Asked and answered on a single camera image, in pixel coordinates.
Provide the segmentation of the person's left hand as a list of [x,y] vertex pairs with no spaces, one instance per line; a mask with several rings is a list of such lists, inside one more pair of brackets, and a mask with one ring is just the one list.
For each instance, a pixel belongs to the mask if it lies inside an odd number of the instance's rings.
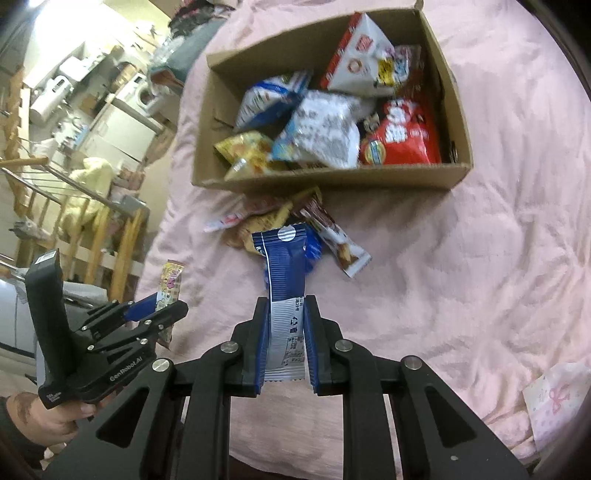
[[14,426],[28,440],[50,447],[71,441],[78,433],[78,423],[94,417],[110,400],[106,397],[95,404],[70,400],[47,409],[38,395],[21,392],[9,396],[6,407]]

